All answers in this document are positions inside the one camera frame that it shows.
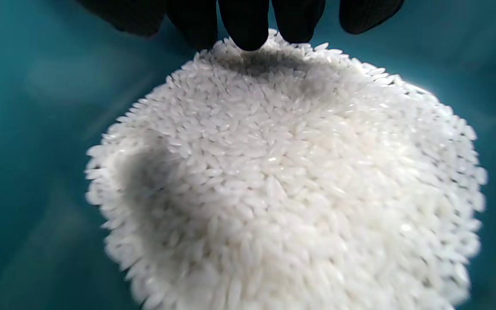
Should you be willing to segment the person's right hand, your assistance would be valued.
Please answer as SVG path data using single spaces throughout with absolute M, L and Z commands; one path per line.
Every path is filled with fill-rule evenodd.
M 308 43 L 325 11 L 324 0 L 81 0 L 79 4 L 114 28 L 140 37 L 156 34 L 167 17 L 194 49 L 218 39 L 218 18 L 244 51 L 267 41 L 269 8 L 288 43 Z

